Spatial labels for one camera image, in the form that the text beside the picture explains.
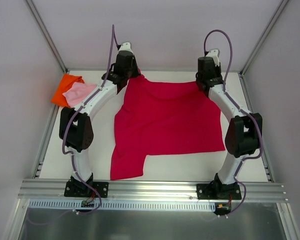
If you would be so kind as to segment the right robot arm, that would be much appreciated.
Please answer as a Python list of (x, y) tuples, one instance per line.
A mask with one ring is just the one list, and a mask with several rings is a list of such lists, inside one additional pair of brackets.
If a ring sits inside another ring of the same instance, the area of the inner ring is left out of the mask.
[(263, 118), (239, 106), (225, 89), (217, 56), (207, 54), (198, 58), (195, 78), (199, 90), (217, 105), (228, 121), (223, 165), (210, 183), (197, 184), (197, 197), (200, 200), (240, 200), (237, 175), (247, 160), (255, 159), (255, 151), (263, 148)]

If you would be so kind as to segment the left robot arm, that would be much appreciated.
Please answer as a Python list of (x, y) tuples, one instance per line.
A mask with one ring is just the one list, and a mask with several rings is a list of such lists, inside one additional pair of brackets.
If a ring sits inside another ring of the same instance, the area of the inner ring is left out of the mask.
[(105, 183), (94, 181), (90, 166), (88, 148), (94, 139), (92, 120), (107, 101), (126, 87), (129, 79), (139, 75), (131, 44), (125, 42), (118, 46), (115, 62), (101, 77), (100, 85), (75, 107), (62, 109), (59, 138), (62, 140), (62, 153), (70, 156), (72, 165), (72, 174), (64, 190), (65, 197), (107, 197)]

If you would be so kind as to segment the magenta t shirt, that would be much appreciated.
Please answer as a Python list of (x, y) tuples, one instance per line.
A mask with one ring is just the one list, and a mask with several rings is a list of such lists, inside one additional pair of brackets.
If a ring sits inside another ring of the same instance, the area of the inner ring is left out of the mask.
[(114, 117), (110, 179), (140, 177), (147, 156), (224, 151), (221, 111), (192, 82), (128, 81)]

